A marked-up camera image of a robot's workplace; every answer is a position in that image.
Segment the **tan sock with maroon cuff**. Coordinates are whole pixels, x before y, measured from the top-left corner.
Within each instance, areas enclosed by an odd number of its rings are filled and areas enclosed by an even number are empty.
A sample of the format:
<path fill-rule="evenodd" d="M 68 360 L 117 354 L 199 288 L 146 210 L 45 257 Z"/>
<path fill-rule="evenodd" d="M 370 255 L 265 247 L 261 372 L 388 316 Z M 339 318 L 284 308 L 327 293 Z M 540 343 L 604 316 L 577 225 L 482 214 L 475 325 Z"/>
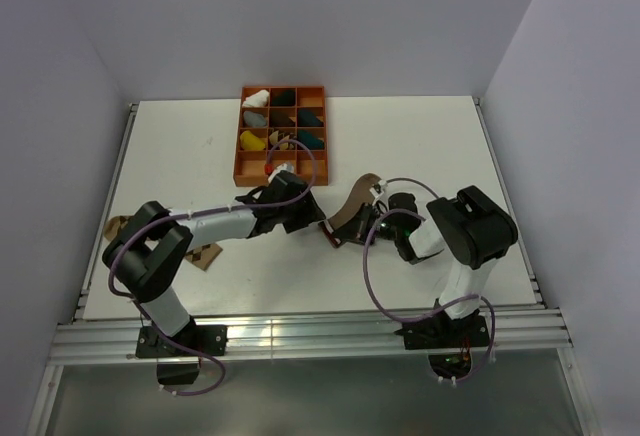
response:
<path fill-rule="evenodd" d="M 366 173 L 359 177 L 340 209 L 319 223 L 320 229 L 333 248 L 337 249 L 345 243 L 365 243 L 367 233 L 377 216 L 369 189 L 379 180 L 382 179 L 374 173 Z"/>

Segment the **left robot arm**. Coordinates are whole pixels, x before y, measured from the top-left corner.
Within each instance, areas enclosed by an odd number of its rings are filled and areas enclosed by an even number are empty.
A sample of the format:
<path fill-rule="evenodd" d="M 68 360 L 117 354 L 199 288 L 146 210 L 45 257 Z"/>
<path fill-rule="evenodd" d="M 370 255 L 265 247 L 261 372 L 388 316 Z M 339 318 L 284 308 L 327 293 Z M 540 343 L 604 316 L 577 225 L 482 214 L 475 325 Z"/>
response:
<path fill-rule="evenodd" d="M 284 170 L 226 207 L 176 213 L 147 202 L 109 243 L 102 261 L 109 282 L 124 285 L 127 297 L 160 332 L 159 344 L 172 355 L 183 355 L 195 346 L 198 330 L 172 284 L 188 252 L 255 238 L 278 225 L 292 233 L 324 218 L 309 185 Z"/>

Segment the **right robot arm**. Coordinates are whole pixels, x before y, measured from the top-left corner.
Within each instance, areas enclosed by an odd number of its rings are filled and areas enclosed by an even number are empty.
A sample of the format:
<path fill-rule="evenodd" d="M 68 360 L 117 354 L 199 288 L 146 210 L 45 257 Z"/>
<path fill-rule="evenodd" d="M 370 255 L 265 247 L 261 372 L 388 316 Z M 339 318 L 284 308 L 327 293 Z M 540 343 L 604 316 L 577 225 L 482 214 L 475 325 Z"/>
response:
<path fill-rule="evenodd" d="M 433 309 L 418 317 L 400 317 L 371 300 L 387 318 L 401 324 L 400 335 L 421 338 L 425 347 L 452 346 L 486 330 L 480 314 L 483 289 L 497 262 L 518 241 L 512 217 L 476 186 L 447 199 L 435 196 L 418 212 L 408 192 L 388 194 L 383 180 L 356 183 L 340 210 L 321 228 L 335 248 L 346 242 L 370 249 L 377 239 L 394 243 L 400 258 L 416 265 L 443 252 L 452 264 Z"/>

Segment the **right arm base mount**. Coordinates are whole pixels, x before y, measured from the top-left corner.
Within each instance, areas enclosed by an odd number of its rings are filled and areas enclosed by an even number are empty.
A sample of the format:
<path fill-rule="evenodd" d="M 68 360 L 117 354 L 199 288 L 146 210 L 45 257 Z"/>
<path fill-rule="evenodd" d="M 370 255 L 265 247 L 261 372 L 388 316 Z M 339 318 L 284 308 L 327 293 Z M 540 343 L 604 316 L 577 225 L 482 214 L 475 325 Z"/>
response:
<path fill-rule="evenodd" d="M 490 342 L 486 320 L 479 314 L 452 320 L 443 313 L 420 322 L 403 323 L 394 334 L 403 338 L 406 350 L 479 348 Z"/>

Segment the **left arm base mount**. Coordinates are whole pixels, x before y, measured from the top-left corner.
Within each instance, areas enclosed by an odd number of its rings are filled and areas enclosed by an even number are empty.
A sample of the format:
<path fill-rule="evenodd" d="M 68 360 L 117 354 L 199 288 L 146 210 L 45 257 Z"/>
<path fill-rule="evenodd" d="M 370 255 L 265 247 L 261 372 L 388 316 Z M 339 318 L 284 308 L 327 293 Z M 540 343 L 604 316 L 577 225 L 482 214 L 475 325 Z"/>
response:
<path fill-rule="evenodd" d="M 156 379 L 166 389 L 183 389 L 196 382 L 204 360 L 224 356 L 226 325 L 187 328 L 176 338 L 165 337 L 154 326 L 143 326 L 134 356 L 156 360 Z"/>

